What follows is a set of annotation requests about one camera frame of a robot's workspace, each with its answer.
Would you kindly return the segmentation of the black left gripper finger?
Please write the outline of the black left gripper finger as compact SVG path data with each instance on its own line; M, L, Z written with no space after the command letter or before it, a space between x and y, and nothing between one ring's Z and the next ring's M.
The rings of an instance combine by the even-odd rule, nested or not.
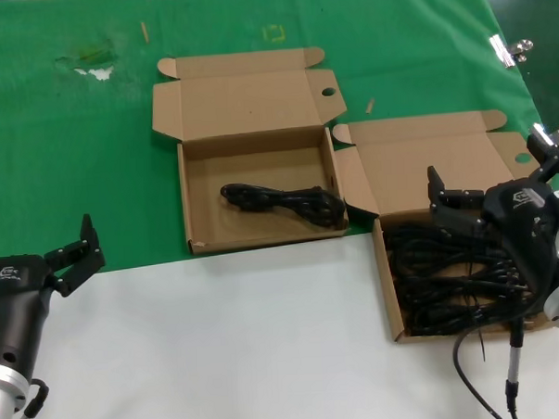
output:
M98 234L87 213L83 215L79 236L78 241L44 254L51 272L50 286L63 298L75 292L106 265Z

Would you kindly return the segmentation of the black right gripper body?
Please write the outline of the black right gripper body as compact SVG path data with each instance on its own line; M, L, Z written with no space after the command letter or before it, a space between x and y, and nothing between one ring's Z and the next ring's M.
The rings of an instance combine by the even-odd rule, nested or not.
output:
M497 184L485 193L482 217L499 235L531 291L550 286L554 235L559 217L550 203L552 188L529 178Z

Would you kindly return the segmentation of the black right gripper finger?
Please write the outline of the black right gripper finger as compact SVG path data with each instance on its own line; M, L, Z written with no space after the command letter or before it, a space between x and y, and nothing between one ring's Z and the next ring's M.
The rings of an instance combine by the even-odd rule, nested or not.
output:
M559 146L554 141L530 134L527 149L540 165L528 176L530 180L547 183L554 175L559 174Z
M433 222L458 235L482 237L487 226L481 217L485 192L447 189L434 166L427 168L429 207Z

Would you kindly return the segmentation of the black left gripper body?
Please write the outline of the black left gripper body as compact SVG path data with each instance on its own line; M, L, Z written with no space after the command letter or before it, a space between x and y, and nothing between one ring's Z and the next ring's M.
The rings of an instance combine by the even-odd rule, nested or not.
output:
M53 292L52 271L39 255L0 257L0 364L34 371Z

